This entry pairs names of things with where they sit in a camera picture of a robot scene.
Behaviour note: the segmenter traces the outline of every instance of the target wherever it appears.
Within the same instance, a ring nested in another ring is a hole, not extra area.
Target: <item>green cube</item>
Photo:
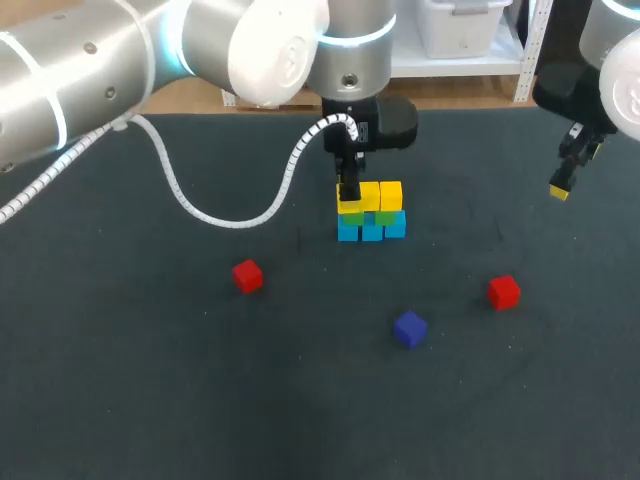
[[[361,227],[364,225],[364,212],[347,213],[342,215],[344,224],[349,227]]]
[[[376,227],[393,227],[397,212],[376,212]]]

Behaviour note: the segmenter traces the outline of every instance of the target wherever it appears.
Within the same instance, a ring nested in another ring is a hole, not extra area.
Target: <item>robotic arm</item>
[[[540,107],[575,122],[550,181],[562,200],[608,135],[621,130],[640,141],[640,0],[593,0],[580,51],[585,64],[546,66],[533,91]]]
[[[605,137],[640,140],[640,0],[593,0],[585,66],[543,69],[534,98],[575,123],[552,179],[568,195]],[[0,32],[0,171],[121,118],[165,85],[198,76],[259,105],[305,82],[325,114],[359,128],[325,131],[342,200],[360,198],[367,152],[417,133],[406,99],[379,99],[391,76],[394,0],[85,0]]]
[[[408,146],[417,131],[409,102],[376,97],[395,19],[393,0],[87,0],[0,32],[0,168],[60,150],[188,76],[263,106],[308,80],[326,113],[349,113],[364,133],[358,148],[343,129],[326,133],[343,199],[359,199],[365,152]]]

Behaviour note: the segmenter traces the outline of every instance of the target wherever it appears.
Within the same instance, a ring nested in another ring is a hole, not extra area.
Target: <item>wooden floor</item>
[[[530,107],[532,100],[513,103],[518,77],[450,77],[392,80],[382,95],[402,95],[421,110]],[[225,107],[218,88],[199,79],[169,85],[150,100],[145,113],[282,113],[311,112],[320,107],[320,97],[303,90],[279,109],[258,109],[239,102]]]

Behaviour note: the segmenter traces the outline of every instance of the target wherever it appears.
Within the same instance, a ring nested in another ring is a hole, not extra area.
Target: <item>yellow cube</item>
[[[402,182],[380,182],[380,211],[402,210]]]
[[[551,185],[551,196],[552,197],[556,197],[559,200],[562,200],[563,202],[567,200],[567,198],[569,198],[569,192],[567,192],[566,190],[562,190],[561,188],[556,187],[555,185]]]
[[[378,182],[360,182],[360,210],[377,212],[380,210],[380,184]]]
[[[347,213],[360,213],[360,202],[341,202],[340,201],[340,185],[336,185],[336,200],[338,202],[338,214],[345,215]]]

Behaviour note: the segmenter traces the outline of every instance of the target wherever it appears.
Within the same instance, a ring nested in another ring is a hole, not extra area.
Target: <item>glowing blue ring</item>
[[[389,23],[387,23],[380,30],[374,33],[370,33],[369,35],[363,35],[362,37],[336,38],[328,37],[326,35],[320,35],[319,41],[320,43],[324,43],[326,45],[335,45],[336,47],[356,48],[367,43],[375,42],[376,40],[384,37],[387,33],[393,30],[393,27],[396,25],[397,19],[398,17],[394,15],[393,18],[389,20]]]
[[[624,17],[640,21],[640,9],[625,7],[624,5],[620,5],[615,0],[602,0],[602,3],[604,3],[614,12],[619,13]]]
[[[184,36],[184,24],[187,20],[187,13],[191,7],[192,0],[172,0],[169,4],[169,11],[166,15],[166,40],[169,54],[177,58],[184,70],[195,76],[184,55],[182,38]]]
[[[0,32],[0,40],[6,43],[9,48],[11,48],[16,54],[22,59],[25,63],[31,75],[44,75],[44,70],[36,59],[31,56],[29,51],[22,46],[22,44],[16,40],[15,37],[11,36],[7,32]],[[47,89],[45,92],[45,96],[49,105],[51,105],[51,110],[53,110],[53,115],[56,118],[56,123],[58,125],[58,146],[57,150],[61,150],[67,144],[69,139],[67,132],[67,121],[64,118],[64,112],[62,110],[62,105],[60,105],[60,99],[58,98],[58,94],[55,91],[51,91],[51,89],[44,87]]]

